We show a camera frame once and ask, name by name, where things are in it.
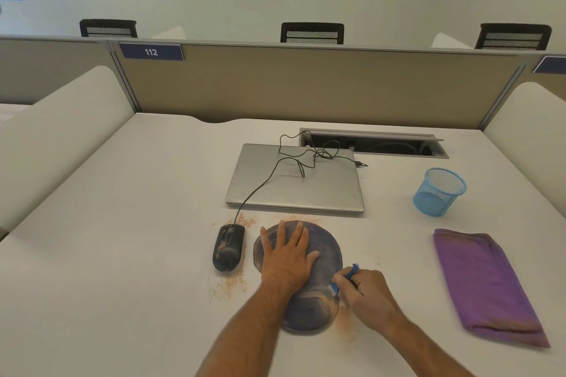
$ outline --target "forearm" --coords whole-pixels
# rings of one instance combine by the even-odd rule
[[[263,377],[269,373],[289,298],[261,285],[224,327],[198,377]]]
[[[404,316],[384,336],[418,377],[474,377]]]

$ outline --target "mouse pad wrist rest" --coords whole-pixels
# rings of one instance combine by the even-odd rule
[[[299,221],[285,223],[285,244],[293,234]],[[336,239],[324,228],[310,222],[303,222],[308,229],[307,254],[317,250],[320,256],[311,269],[311,276],[299,292],[294,294],[287,305],[283,325],[284,331],[294,334],[312,334],[328,328],[338,311],[339,299],[330,295],[332,276],[342,269],[342,253]],[[267,229],[271,246],[277,241],[277,225]],[[254,265],[261,272],[263,266],[263,245],[258,237],[254,243]]]

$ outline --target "microfiber cloth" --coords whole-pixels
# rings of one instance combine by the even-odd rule
[[[489,235],[437,229],[433,238],[464,328],[493,340],[550,347],[503,249]]]

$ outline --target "person's left hand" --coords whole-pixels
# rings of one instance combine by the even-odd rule
[[[303,227],[302,222],[297,224],[287,244],[285,244],[285,221],[279,222],[275,249],[271,247],[264,227],[261,228],[260,235],[264,251],[261,284],[274,288],[290,298],[308,280],[312,264],[319,257],[320,252],[314,251],[306,255],[308,230]]]

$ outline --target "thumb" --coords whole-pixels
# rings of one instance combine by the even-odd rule
[[[320,252],[314,250],[307,255],[307,268],[308,272],[311,272],[312,265],[315,263],[316,259],[320,256]]]
[[[336,283],[340,289],[339,294],[346,299],[346,302],[350,307],[353,307],[354,303],[362,296],[362,294],[354,288],[354,285],[342,274],[336,273],[334,277],[332,277],[332,281]]]

